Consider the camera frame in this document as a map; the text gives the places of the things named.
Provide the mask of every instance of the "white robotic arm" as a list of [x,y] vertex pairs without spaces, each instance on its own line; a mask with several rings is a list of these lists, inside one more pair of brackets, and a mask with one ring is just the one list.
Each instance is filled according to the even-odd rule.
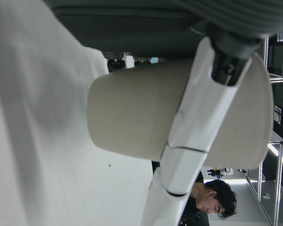
[[250,65],[248,60],[238,82],[227,86],[212,79],[214,58],[211,42],[204,38],[173,121],[161,167],[154,173],[142,226],[178,225],[191,187]]

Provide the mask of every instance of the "ceiling light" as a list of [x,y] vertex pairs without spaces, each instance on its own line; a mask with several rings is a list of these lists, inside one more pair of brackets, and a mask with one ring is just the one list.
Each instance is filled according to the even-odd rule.
[[275,154],[275,156],[279,156],[279,151],[273,146],[272,143],[269,143],[267,147]]

